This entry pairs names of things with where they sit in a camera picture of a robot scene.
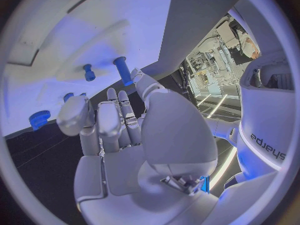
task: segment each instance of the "light strip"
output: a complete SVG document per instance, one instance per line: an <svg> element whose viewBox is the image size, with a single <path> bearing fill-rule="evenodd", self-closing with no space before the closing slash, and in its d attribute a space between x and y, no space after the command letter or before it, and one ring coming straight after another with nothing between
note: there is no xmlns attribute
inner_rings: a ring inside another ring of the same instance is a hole
<svg viewBox="0 0 300 225"><path fill-rule="evenodd" d="M227 94L222 98L222 100L218 103L218 105L211 111L211 113L207 116L207 118L209 119L216 111L217 109L220 107L220 105L223 103L223 101L225 100L225 98L227 97Z"/></svg>
<svg viewBox="0 0 300 225"><path fill-rule="evenodd" d="M263 160L266 164L268 164L271 168L279 171L281 169L280 166L276 165L275 163L273 163L272 161L270 161L269 159L267 159L265 156L263 156L259 151L257 151L252 145L251 143L247 140L247 138L244 135L243 129L242 129L242 123L240 122L239 124L239 134L241 139L243 140L243 142L248 146L248 148L256 154L256 156L258 156L261 160Z"/></svg>
<svg viewBox="0 0 300 225"><path fill-rule="evenodd" d="M198 106L200 105L200 104L202 104L209 96L210 96L211 94L209 94L206 98L204 98L201 102L199 102L198 103Z"/></svg>
<svg viewBox="0 0 300 225"><path fill-rule="evenodd" d="M217 182L220 180L220 178L223 176L225 171L228 169L230 163L234 159L236 153L237 153L237 148L233 147L229 156L227 157L226 161L224 162L223 166L220 168L220 170L216 173L216 175L210 181L210 183L209 183L210 189L212 189L217 184Z"/></svg>

